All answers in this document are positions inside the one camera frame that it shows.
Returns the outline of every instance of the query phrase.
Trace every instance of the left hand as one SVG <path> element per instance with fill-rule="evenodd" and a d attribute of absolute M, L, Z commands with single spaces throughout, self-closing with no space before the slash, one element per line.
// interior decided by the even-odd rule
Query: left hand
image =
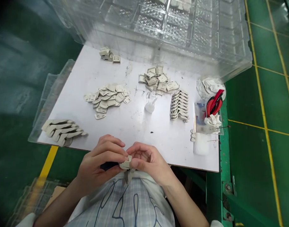
<path fill-rule="evenodd" d="M 118 173 L 125 171 L 119 166 L 114 166 L 107 171 L 100 169 L 100 165 L 108 161 L 119 163 L 128 161 L 128 154 L 122 149 L 124 146 L 120 139 L 105 135 L 100 137 L 97 146 L 84 156 L 77 177 L 74 179 L 81 198 L 95 191 Z"/>

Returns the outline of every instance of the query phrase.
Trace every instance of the white work table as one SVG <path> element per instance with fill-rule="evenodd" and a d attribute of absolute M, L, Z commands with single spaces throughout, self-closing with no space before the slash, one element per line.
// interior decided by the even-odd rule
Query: white work table
<path fill-rule="evenodd" d="M 138 83 L 138 75 L 146 72 L 152 65 L 124 58 L 121 58 L 120 64 L 103 61 L 98 50 L 86 45 L 80 52 L 49 119 L 73 120 L 88 133 L 88 136 L 75 137 L 71 148 L 92 150 L 99 137 L 111 134 L 126 144 L 125 149 L 139 141 L 154 145 L 169 164 L 218 172 L 218 135 L 209 135 L 210 140 L 216 141 L 206 143 L 206 148 L 209 149 L 207 156 L 194 154 L 194 143 L 190 141 L 190 130 L 194 128 L 194 102 L 200 100 L 196 90 L 199 76 L 190 72 L 178 72 L 166 64 L 163 66 L 163 71 L 171 81 L 177 81 L 180 88 L 189 94 L 188 123 L 178 119 L 170 120 L 171 94 L 156 95 L 144 84 Z M 83 96 L 96 92 L 108 83 L 118 83 L 129 89 L 132 101 L 129 104 L 122 102 L 119 107 L 110 107 L 105 118 L 96 120 L 93 104 L 85 102 Z M 154 97 L 158 99 L 155 111 L 150 114 L 144 110 L 144 106 Z M 38 142 L 56 145 L 44 132 Z"/>

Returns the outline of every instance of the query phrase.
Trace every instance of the plastic tray compartment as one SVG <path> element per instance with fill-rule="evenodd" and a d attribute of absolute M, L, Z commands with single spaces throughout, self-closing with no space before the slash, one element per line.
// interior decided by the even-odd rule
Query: plastic tray compartment
<path fill-rule="evenodd" d="M 223 82 L 251 67 L 244 0 L 50 1 L 63 24 L 96 49 Z"/>

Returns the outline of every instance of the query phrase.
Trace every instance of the white bottle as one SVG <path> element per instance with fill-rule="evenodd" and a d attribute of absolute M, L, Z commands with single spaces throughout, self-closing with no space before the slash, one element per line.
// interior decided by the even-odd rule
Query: white bottle
<path fill-rule="evenodd" d="M 152 102 L 148 102 L 147 104 L 145 104 L 145 109 L 147 112 L 152 113 L 155 110 L 155 102 L 156 102 L 157 98 L 154 99 L 154 101 Z"/>

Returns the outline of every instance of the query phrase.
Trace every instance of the clear plastic tray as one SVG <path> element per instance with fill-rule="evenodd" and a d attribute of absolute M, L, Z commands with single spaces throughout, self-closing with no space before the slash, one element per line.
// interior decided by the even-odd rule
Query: clear plastic tray
<path fill-rule="evenodd" d="M 50 1 L 66 28 L 97 49 L 223 82 L 251 67 L 244 0 Z"/>
<path fill-rule="evenodd" d="M 206 104 L 210 98 L 201 99 L 195 103 L 195 115 L 196 115 L 196 132 L 205 133 L 205 134 L 218 134 L 224 135 L 223 126 L 215 127 L 207 125 L 204 122 L 206 115 Z M 219 120 L 222 123 L 221 110 L 218 112 Z"/>
<path fill-rule="evenodd" d="M 74 64 L 75 61 L 69 59 L 60 74 L 48 74 L 33 122 L 33 128 L 28 138 L 29 142 L 37 143 L 37 140 L 42 132 L 41 127 L 49 118 Z"/>

